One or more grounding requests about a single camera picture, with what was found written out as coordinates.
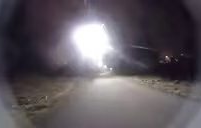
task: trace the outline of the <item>dark sky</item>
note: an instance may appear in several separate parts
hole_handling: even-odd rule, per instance
[[[194,44],[193,22],[180,0],[89,0],[88,6],[83,0],[21,0],[12,18],[12,44],[30,59],[25,62],[57,67],[76,57],[74,27],[92,19],[106,25],[114,47],[180,54]]]

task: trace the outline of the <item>street light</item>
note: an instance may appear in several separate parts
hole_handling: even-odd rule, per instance
[[[82,25],[75,30],[73,39],[82,56],[99,67],[103,65],[103,56],[112,49],[104,24]]]

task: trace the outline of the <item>road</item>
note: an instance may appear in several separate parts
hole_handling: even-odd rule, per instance
[[[106,77],[74,84],[76,89],[67,102],[59,103],[47,119],[38,122],[38,127],[173,128],[186,102],[140,86],[132,78]]]

